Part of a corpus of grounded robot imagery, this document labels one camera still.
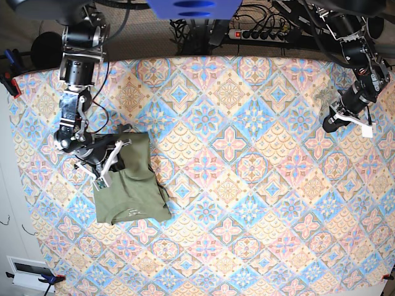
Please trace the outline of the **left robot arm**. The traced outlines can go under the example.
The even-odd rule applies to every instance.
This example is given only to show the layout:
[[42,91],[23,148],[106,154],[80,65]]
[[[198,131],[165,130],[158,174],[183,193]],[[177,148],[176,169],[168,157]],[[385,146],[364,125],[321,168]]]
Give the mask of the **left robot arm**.
[[[352,11],[339,7],[337,2],[329,5],[302,1],[310,20],[312,36],[318,48],[337,65],[348,68],[355,74],[355,82],[340,91],[337,98],[328,104],[328,115],[322,127],[333,133],[342,126],[354,123],[361,128],[364,138],[372,138],[376,123],[372,120],[369,105],[376,103],[379,94],[391,80],[384,59],[377,53],[368,32],[366,11]],[[326,28],[339,43],[344,61],[328,52],[323,45],[317,29]]]

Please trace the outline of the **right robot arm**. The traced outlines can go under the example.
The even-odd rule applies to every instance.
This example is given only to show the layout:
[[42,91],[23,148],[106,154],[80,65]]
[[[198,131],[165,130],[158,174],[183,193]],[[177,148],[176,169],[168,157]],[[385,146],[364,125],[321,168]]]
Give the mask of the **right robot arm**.
[[24,17],[56,20],[64,26],[59,79],[66,89],[59,101],[56,147],[89,165],[95,177],[123,170],[125,164],[116,151],[118,136],[88,132],[86,113],[94,102],[90,93],[94,69],[104,59],[103,42],[109,35],[103,13],[94,1],[8,1],[8,5]]

